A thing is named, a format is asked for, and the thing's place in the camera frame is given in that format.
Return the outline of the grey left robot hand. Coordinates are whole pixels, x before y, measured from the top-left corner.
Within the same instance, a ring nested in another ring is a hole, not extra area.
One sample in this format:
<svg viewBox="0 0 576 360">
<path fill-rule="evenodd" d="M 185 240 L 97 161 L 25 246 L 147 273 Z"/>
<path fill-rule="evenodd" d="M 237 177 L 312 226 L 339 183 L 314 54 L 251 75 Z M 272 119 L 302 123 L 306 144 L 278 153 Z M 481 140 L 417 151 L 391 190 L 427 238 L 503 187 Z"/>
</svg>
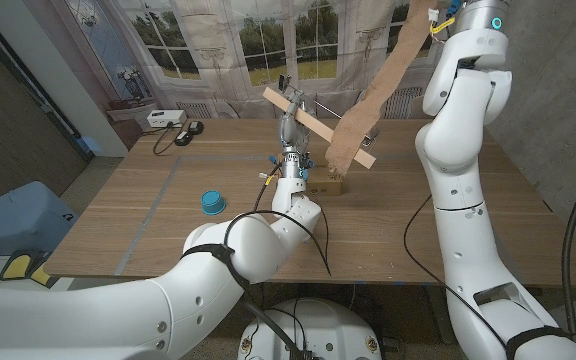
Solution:
<svg viewBox="0 0 576 360">
<path fill-rule="evenodd" d="M 296 119 L 298 110 L 305 109 L 304 92 L 295 90 L 289 97 L 289 105 L 279 120 L 279 140 L 282 147 L 282 176 L 284 178 L 308 177 L 312 161 L 307 146 L 310 130 Z"/>
</svg>

